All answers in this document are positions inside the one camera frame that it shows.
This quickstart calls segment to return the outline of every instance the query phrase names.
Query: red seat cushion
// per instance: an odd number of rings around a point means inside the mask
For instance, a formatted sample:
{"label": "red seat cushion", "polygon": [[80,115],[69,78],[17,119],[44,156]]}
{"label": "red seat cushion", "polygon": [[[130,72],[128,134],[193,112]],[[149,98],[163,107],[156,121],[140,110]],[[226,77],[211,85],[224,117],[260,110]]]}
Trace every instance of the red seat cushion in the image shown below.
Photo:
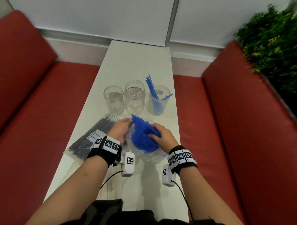
{"label": "red seat cushion", "polygon": [[57,55],[20,11],[0,19],[0,129]]}
{"label": "red seat cushion", "polygon": [[250,224],[296,224],[297,125],[236,42],[203,73]]}
{"label": "red seat cushion", "polygon": [[0,136],[1,224],[42,204],[98,70],[56,62]]}
{"label": "red seat cushion", "polygon": [[210,186],[246,223],[202,78],[173,78],[181,144],[193,153]]}

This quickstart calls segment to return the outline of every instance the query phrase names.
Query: forearm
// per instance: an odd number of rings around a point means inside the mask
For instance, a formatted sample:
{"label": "forearm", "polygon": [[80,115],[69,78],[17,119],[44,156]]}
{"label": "forearm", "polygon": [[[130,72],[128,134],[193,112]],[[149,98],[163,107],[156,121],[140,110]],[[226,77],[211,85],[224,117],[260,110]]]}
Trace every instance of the forearm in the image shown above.
{"label": "forearm", "polygon": [[235,213],[212,189],[196,167],[182,168],[180,180],[193,220],[214,219],[225,225],[241,225]]}
{"label": "forearm", "polygon": [[79,219],[96,200],[108,165],[99,156],[88,158],[33,214],[27,225],[58,225]]}

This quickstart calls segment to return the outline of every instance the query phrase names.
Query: tabletop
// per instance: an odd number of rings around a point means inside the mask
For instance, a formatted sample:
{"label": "tabletop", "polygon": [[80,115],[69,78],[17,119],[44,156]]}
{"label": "tabletop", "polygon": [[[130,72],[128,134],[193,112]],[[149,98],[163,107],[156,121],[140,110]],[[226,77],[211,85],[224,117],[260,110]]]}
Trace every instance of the tabletop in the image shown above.
{"label": "tabletop", "polygon": [[[147,111],[149,89],[145,79],[151,75],[153,83],[168,87],[173,93],[161,116],[153,116]],[[118,85],[124,90],[130,80],[140,80],[146,87],[146,107],[140,117],[150,119],[170,129],[180,142],[176,100],[170,49],[151,45],[136,44],[113,40],[98,71],[88,98],[73,130],[67,148],[87,132],[102,116],[108,113],[103,90],[109,85]],[[119,119],[130,117],[126,112]],[[163,218],[189,221],[187,205],[177,186],[162,185],[162,168],[167,164],[164,159],[158,164],[136,159],[135,174],[123,178],[120,174],[111,178],[99,192],[97,199],[122,198],[123,211],[150,209],[157,220]],[[45,200],[80,166],[68,155],[63,154]],[[120,165],[110,167],[109,177],[120,170]]]}

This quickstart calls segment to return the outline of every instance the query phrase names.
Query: hand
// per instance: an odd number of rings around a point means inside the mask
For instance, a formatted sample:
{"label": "hand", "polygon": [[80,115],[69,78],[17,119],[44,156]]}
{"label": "hand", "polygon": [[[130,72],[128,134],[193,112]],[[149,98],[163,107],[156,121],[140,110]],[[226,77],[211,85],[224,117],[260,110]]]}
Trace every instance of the hand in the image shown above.
{"label": "hand", "polygon": [[112,129],[108,132],[107,136],[120,141],[122,145],[126,139],[126,133],[128,132],[128,129],[132,123],[133,122],[131,118],[124,118],[116,121]]}
{"label": "hand", "polygon": [[169,154],[171,149],[179,145],[170,130],[157,123],[153,123],[151,125],[157,128],[161,134],[161,137],[158,137],[154,134],[149,134],[149,137],[157,142],[164,152]]}

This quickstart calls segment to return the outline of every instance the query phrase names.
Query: wristband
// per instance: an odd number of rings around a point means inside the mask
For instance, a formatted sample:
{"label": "wristband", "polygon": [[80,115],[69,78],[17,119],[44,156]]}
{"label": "wristband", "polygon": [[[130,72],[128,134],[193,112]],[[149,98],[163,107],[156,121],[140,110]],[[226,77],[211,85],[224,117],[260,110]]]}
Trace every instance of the wristband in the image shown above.
{"label": "wristband", "polygon": [[121,161],[121,153],[121,143],[112,137],[104,136],[95,141],[87,158],[98,155],[107,162],[109,167],[115,161]]}
{"label": "wristband", "polygon": [[171,171],[176,172],[178,175],[182,168],[197,168],[197,162],[194,159],[192,153],[181,145],[178,145],[171,149],[167,160]]}

